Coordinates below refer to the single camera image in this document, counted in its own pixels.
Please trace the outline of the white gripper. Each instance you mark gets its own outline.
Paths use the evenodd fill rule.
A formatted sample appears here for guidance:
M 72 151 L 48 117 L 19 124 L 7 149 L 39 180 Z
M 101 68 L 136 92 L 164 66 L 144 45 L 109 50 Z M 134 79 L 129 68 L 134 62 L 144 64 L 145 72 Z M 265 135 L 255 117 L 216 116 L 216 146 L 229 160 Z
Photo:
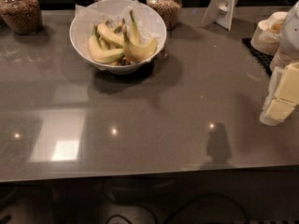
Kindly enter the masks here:
M 292 113 L 296 105 L 299 105 L 299 63 L 290 63 L 284 68 L 276 66 L 269 81 L 260 122 L 277 126 L 279 121 Z

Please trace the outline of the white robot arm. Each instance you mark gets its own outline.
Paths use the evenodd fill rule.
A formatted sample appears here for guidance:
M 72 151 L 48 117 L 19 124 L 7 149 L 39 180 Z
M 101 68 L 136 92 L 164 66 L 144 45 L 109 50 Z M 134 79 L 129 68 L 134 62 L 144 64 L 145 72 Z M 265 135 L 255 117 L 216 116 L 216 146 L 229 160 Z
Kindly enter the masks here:
M 276 126 L 299 105 L 299 1 L 282 23 L 279 48 L 270 69 L 272 75 L 260 122 Z

